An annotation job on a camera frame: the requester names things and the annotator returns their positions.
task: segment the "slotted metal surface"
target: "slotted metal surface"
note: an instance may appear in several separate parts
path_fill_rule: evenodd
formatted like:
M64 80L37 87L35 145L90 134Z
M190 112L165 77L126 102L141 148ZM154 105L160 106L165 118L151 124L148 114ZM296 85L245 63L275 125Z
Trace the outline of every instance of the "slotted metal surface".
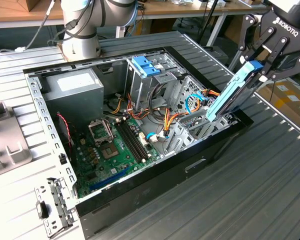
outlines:
M106 56L173 46L219 89L231 78L178 32L108 39L101 46ZM57 169L21 70L62 62L56 47L0 54L0 101L13 107L35 159L0 175L0 239L46 239L33 189ZM257 97L243 110L254 124L220 160L95 239L298 239L300 133ZM80 223L56 239L84 239Z

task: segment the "power cable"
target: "power cable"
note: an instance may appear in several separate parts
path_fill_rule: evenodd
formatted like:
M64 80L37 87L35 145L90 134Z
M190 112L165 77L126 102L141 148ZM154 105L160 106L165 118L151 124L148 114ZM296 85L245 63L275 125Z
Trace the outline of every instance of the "power cable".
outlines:
M65 41L68 41L70 39L73 39L75 38L76 36L78 36L82 30L88 25L90 19L91 19L91 16L93 14L93 11L94 11L94 6L95 6L95 2L96 0L91 0L89 1L86 6L84 7L84 9L82 10L81 14L79 15L79 17L77 19L74 19L70 22L68 22L66 25L65 25L65 28L59 32L57 32L57 34L54 36L53 39L50 39L47 41L47 44L49 45L49 43L62 43L62 42L65 42ZM66 32L67 30L71 30L73 28L75 28L77 25L78 25L78 22L80 21L80 19L82 18L82 16L84 15L84 13L86 12L86 10L89 8L89 5L91 3L91 9L90 9L90 13L89 13L89 16L87 18L87 20L85 21L85 23L82 25L82 27L73 35L71 35L70 37L66 38L66 39L60 39L60 40L57 40L57 37L60 35L60 34L63 34L64 32Z
M37 29L35 35L33 36L33 38L31 39L31 41L29 42L29 44L27 46L20 46L20 47L17 47L15 50L3 48L3 49L0 49L0 53L2 53L2 52L17 52L17 53L22 53L25 50L29 49L31 47L31 45L34 43L35 39L37 38L37 36L38 36L39 32L41 31L42 27L45 25L45 23L46 23L49 15L50 15L51 9L55 5L55 2L56 2L56 0L51 0L49 8L48 8L48 10L45 13L45 16L44 16L44 18L43 18L43 20L42 20L39 28Z

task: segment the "cardboard box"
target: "cardboard box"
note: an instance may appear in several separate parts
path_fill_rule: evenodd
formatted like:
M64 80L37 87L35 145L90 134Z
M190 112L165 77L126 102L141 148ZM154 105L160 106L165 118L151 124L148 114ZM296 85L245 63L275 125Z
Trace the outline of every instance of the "cardboard box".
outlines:
M231 23L229 27L225 30L224 35L235 42L236 44L239 44L240 41L240 33L242 28L244 16L243 15L236 15L231 20Z
M239 41L240 41L240 34L241 34L243 19L244 19L244 17L242 15L235 16L231 20L229 27L224 32L224 35L228 39L235 42L236 44L239 44ZM253 42L258 40L259 38L260 38L260 27L258 26L255 29L255 33L253 36ZM263 50L263 52L261 52L260 55L256 57L256 59L259 61L263 61L267 58L268 55L269 55L269 52L267 50Z
M40 0L0 0L0 7L30 12Z
M261 88L258 93L282 114L300 127L300 89L290 81L276 82Z
M262 0L241 0L241 1L245 2L246 4L249 4L249 5L262 4Z

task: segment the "metal bracket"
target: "metal bracket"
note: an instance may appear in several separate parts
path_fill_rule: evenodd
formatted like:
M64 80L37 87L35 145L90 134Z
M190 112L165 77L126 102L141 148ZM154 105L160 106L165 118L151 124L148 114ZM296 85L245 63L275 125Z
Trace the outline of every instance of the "metal bracket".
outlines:
M75 208L67 209L66 198L70 193L63 178L48 178L40 187L34 188L37 203L36 209L47 237L52 239L60 232L72 227L79 219Z
M263 50L263 45L267 40L275 33L276 29L273 27L269 27L261 36L260 38L255 41L253 46L247 50L242 55L246 61L254 60Z
M251 40L253 39L253 33L255 30L253 26L255 26L258 22L258 19L256 19L252 14L247 14L243 17L240 40L238 44L240 51L246 50L247 43L251 42Z
M14 110L0 102L0 174L32 160Z

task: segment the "yellow wire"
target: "yellow wire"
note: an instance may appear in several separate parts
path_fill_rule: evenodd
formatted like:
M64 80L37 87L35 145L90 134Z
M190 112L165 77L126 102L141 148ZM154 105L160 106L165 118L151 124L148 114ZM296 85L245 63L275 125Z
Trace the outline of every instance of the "yellow wire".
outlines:
M119 112L120 110L120 106L121 106L121 98L119 99L119 103L118 103L118 106L116 107L116 110L114 110L113 112L111 112L112 114L116 114L117 112Z

